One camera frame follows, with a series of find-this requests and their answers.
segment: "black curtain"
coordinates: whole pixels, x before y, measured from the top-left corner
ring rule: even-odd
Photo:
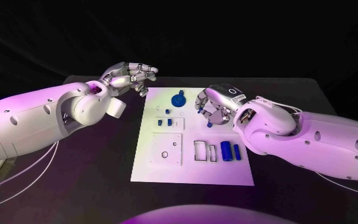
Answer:
[[[358,118],[358,12],[347,0],[0,3],[2,97],[129,61],[159,76],[314,78],[339,114]]]

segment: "small blue part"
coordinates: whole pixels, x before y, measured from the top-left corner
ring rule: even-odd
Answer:
[[[230,141],[223,141],[220,143],[220,147],[221,147],[223,160],[233,161],[234,158],[233,158]]]
[[[172,104],[175,107],[182,107],[185,105],[185,92],[181,90],[179,94],[172,97]]]
[[[241,160],[241,155],[240,155],[238,145],[234,145],[234,151],[236,151],[236,157],[237,157],[237,160]]]

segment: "white board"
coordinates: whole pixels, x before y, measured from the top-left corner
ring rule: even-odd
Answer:
[[[179,90],[185,92],[186,104],[176,108],[171,100]],[[212,128],[208,128],[208,121],[195,110],[195,99],[202,90],[204,88],[149,88],[130,179],[133,182],[254,185],[247,149],[240,135],[233,131],[233,120],[223,126],[214,125]],[[215,111],[210,104],[205,109],[210,112]],[[168,126],[169,118],[172,119],[172,126]],[[181,135],[182,163],[176,163],[178,158],[176,160],[168,159],[171,153],[168,153],[168,158],[160,158],[162,149],[155,152],[159,161],[155,164],[150,163],[153,149],[156,149],[153,148],[153,141],[156,141],[153,135],[156,133],[173,134],[165,145],[175,142],[175,135]],[[207,161],[195,161],[195,140],[207,142]],[[241,160],[236,160],[233,149],[234,160],[223,161],[221,141],[230,141],[231,146],[238,144]],[[165,149],[175,148],[172,146],[165,147],[165,145],[162,145]],[[210,159],[210,145],[215,145],[217,162],[211,162]]]

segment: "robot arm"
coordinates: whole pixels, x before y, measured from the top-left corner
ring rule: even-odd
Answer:
[[[214,113],[204,110],[208,101]],[[247,101],[228,84],[208,87],[195,103],[212,124],[223,125],[234,118],[234,131],[256,154],[276,155],[302,168],[358,180],[358,122],[309,112],[290,114],[280,106],[286,105],[263,97]]]
[[[98,81],[71,83],[0,100],[0,160],[28,154],[96,124],[106,113],[120,118],[126,103],[114,98],[130,88],[146,96],[143,80],[158,69],[119,63]]]

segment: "gray table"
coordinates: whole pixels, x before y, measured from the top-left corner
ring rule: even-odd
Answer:
[[[72,76],[65,83],[98,77]],[[160,78],[153,87],[207,87],[227,82],[256,95],[305,111],[335,114],[312,79]],[[358,194],[275,156],[249,151],[256,186],[130,182],[145,108],[145,98],[130,91],[120,98],[127,109],[120,119],[104,117],[59,143],[54,163],[32,188],[0,206],[3,223],[119,223],[158,208],[182,204],[218,204],[266,212],[299,223],[358,221]],[[12,171],[20,171],[42,151],[20,156]],[[2,199],[38,177],[45,160],[2,187]],[[357,182],[344,182],[358,188]]]

